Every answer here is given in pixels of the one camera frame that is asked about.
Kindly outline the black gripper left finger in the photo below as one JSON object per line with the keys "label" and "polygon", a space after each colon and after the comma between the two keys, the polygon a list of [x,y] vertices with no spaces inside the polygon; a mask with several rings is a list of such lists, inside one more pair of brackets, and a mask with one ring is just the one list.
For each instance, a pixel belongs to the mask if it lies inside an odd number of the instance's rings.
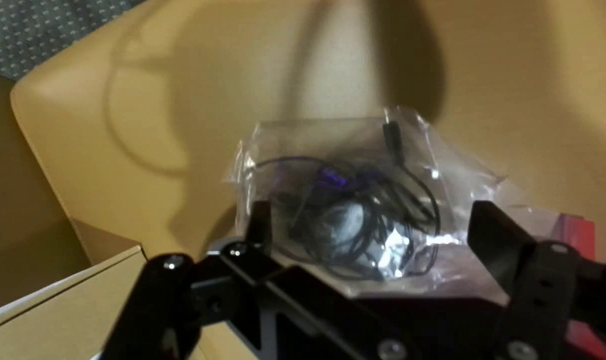
{"label": "black gripper left finger", "polygon": [[188,360],[214,324],[229,324],[256,360],[354,360],[328,314],[340,293],[303,267],[274,262],[271,244],[272,203],[258,202],[244,237],[218,254],[150,258],[100,360]]}

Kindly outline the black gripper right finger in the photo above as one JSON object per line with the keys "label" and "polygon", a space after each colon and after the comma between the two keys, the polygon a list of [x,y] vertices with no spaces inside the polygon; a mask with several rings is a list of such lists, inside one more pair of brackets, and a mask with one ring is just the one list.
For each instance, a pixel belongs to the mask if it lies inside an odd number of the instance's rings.
{"label": "black gripper right finger", "polygon": [[494,330],[501,360],[598,360],[568,328],[583,321],[606,345],[606,260],[537,239],[488,199],[472,203],[467,244],[508,293]]}

